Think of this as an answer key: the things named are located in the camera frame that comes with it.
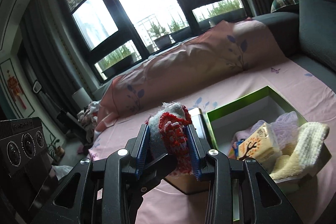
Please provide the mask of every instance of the blue gripper pad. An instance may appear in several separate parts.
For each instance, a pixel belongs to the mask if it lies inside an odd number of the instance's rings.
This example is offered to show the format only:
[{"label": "blue gripper pad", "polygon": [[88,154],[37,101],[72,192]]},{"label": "blue gripper pad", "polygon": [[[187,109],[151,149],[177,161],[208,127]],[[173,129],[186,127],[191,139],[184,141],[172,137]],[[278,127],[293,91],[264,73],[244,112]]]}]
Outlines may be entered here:
[{"label": "blue gripper pad", "polygon": [[150,131],[149,126],[146,126],[145,133],[142,137],[142,141],[140,144],[140,149],[138,152],[138,155],[136,157],[136,172],[135,175],[137,176],[137,179],[142,175],[143,167],[145,165],[147,150],[149,147],[149,137],[150,137]]},{"label": "blue gripper pad", "polygon": [[188,148],[189,148],[189,157],[190,157],[190,160],[191,160],[191,166],[193,168],[193,174],[195,175],[195,177],[197,179],[199,179],[200,176],[202,175],[202,171],[201,171],[201,167],[200,167],[201,158],[200,158],[198,150],[196,148],[194,136],[191,133],[190,127],[186,126],[186,127],[184,127],[184,130],[185,130],[184,132],[187,136],[187,144],[188,144]]}]

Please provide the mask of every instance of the window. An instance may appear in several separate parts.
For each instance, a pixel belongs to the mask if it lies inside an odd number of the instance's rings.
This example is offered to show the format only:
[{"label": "window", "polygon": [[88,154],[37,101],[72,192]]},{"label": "window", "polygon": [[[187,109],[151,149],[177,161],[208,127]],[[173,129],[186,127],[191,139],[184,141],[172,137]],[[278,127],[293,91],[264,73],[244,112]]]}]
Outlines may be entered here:
[{"label": "window", "polygon": [[246,0],[59,0],[85,61],[101,81],[221,20],[250,15]]}]

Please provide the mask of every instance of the chinese knot decoration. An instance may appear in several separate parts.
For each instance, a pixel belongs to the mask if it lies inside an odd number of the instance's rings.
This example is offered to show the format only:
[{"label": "chinese knot decoration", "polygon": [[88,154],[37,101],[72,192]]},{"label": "chinese knot decoration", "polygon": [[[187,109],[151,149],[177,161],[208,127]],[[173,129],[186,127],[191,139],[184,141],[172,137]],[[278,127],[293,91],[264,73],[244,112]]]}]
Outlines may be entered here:
[{"label": "chinese knot decoration", "polygon": [[23,95],[24,92],[19,81],[14,76],[10,75],[9,70],[7,71],[7,73],[8,73],[7,86],[13,101],[16,102],[16,100],[18,100],[23,109],[26,110],[27,107],[21,98],[21,95]]}]

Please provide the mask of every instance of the striped pillow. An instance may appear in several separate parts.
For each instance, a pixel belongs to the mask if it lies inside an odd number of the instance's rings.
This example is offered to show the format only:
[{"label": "striped pillow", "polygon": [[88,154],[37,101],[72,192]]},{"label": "striped pillow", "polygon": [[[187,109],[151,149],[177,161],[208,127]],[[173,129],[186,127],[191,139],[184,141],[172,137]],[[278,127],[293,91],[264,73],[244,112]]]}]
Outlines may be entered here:
[{"label": "striped pillow", "polygon": [[292,12],[299,9],[299,0],[274,0],[271,7],[273,12]]}]

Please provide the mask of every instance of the white and yellow fuzzy sock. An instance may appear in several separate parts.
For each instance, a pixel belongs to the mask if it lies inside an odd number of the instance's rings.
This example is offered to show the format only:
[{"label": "white and yellow fuzzy sock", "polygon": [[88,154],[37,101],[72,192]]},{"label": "white and yellow fuzzy sock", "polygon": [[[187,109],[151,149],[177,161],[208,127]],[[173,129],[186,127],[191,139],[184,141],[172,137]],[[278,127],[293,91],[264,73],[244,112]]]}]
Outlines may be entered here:
[{"label": "white and yellow fuzzy sock", "polygon": [[314,167],[320,155],[329,127],[319,122],[307,122],[299,129],[293,153],[279,157],[270,177],[279,181],[288,177],[303,177]]}]

